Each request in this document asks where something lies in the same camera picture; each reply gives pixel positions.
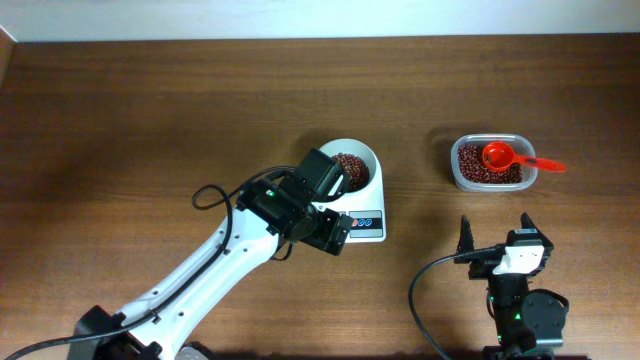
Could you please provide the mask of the red measuring scoop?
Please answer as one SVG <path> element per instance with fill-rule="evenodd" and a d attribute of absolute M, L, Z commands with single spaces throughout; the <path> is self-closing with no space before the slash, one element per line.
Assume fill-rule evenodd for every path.
<path fill-rule="evenodd" d="M 564 164 L 557 161 L 518 154 L 505 142 L 487 144 L 482 150 L 481 159 L 483 164 L 494 172 L 506 171 L 514 163 L 549 172 L 561 173 L 567 170 Z"/>

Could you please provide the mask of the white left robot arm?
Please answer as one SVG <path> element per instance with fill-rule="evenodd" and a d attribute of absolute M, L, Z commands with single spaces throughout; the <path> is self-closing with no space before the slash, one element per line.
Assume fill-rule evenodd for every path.
<path fill-rule="evenodd" d="M 287 168 L 256 175 L 221 202 L 227 216 L 169 276 L 116 314 L 94 306 L 78 322 L 71 359 L 176 359 L 197 325 L 248 273 L 284 242 L 340 254 L 350 217 L 318 203 L 339 199 L 349 178 L 299 177 Z"/>

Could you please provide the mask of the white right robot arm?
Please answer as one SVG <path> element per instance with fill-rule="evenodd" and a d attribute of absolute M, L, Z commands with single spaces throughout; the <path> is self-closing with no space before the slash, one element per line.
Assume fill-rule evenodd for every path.
<path fill-rule="evenodd" d="M 484 359 L 553 359 L 564 344 L 569 301 L 556 292 L 529 287 L 531 278 L 544 270 L 554 245 L 526 213 L 520 222 L 504 243 L 477 249 L 469 220 L 461 219 L 455 262 L 469 266 L 471 280 L 487 282 L 486 305 L 498 338 L 496 346 L 483 348 Z"/>

